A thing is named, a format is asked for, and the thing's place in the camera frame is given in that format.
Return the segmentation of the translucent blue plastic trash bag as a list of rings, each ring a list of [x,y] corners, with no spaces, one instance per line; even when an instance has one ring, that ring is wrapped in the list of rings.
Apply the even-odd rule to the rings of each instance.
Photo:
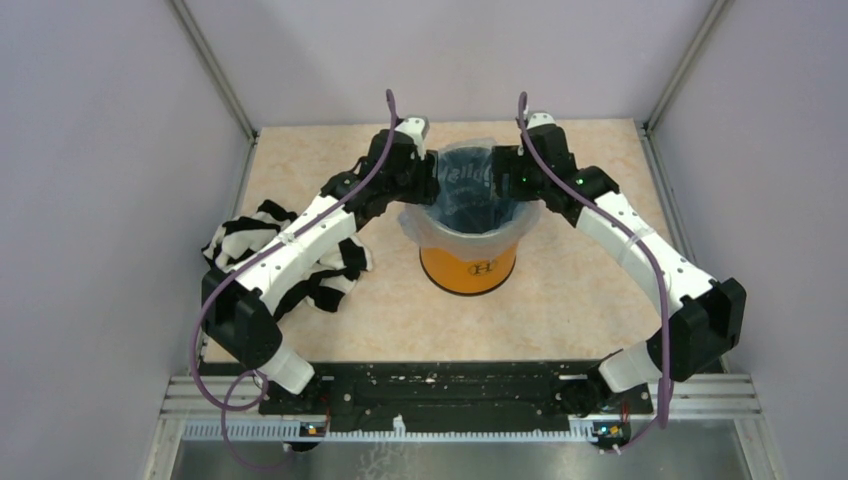
[[[492,138],[449,144],[438,151],[440,192],[429,206],[407,204],[398,223],[420,248],[438,248],[464,260],[492,260],[537,224],[536,202],[496,195]]]

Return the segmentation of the orange gold-rimmed trash bin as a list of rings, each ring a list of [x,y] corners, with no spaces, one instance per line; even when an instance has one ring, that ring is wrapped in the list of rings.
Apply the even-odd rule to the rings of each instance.
[[[491,259],[460,260],[446,250],[420,248],[426,277],[438,288],[457,296],[488,294],[508,281],[515,268],[518,244]]]

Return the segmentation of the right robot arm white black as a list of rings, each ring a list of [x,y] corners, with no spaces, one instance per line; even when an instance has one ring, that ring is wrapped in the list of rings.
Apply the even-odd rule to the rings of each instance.
[[[495,147],[492,162],[498,196],[541,201],[594,239],[660,316],[661,327],[649,339],[593,368],[586,397],[594,409],[614,411],[637,385],[685,382],[739,343],[747,301],[741,283],[720,281],[691,263],[642,219],[604,170],[578,167],[563,128],[535,126],[520,144]]]

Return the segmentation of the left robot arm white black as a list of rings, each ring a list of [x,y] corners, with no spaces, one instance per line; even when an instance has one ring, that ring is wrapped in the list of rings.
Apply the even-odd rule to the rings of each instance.
[[[356,167],[334,175],[305,211],[233,270],[203,283],[202,331],[243,367],[281,387],[297,413],[319,404],[313,366],[285,344],[274,313],[305,274],[392,202],[431,205],[439,193],[438,155],[425,147],[423,117],[379,131]]]

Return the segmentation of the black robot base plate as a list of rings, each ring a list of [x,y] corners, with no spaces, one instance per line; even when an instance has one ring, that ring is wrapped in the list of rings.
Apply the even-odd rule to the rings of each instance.
[[[591,414],[652,414],[646,385],[609,394],[587,379],[592,360],[323,362],[298,395],[271,385],[263,415],[317,415],[334,433],[565,431]]]

